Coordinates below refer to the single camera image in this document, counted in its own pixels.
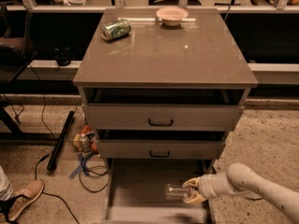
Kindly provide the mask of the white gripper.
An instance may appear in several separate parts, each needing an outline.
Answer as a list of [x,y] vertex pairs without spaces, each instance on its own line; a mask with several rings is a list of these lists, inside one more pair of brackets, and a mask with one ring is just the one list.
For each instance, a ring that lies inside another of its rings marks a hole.
[[187,193],[183,198],[185,203],[202,203],[206,198],[218,198],[221,195],[228,194],[231,189],[225,173],[202,175],[200,178],[194,177],[185,181],[183,187],[197,188],[202,194],[198,191]]

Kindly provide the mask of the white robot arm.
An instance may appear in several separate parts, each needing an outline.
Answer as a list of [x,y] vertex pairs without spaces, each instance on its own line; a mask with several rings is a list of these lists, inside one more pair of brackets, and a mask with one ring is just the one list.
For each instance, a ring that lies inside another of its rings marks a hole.
[[220,174],[209,174],[187,180],[182,187],[185,203],[202,203],[222,195],[240,196],[253,192],[299,224],[299,193],[257,175],[242,163],[233,163]]

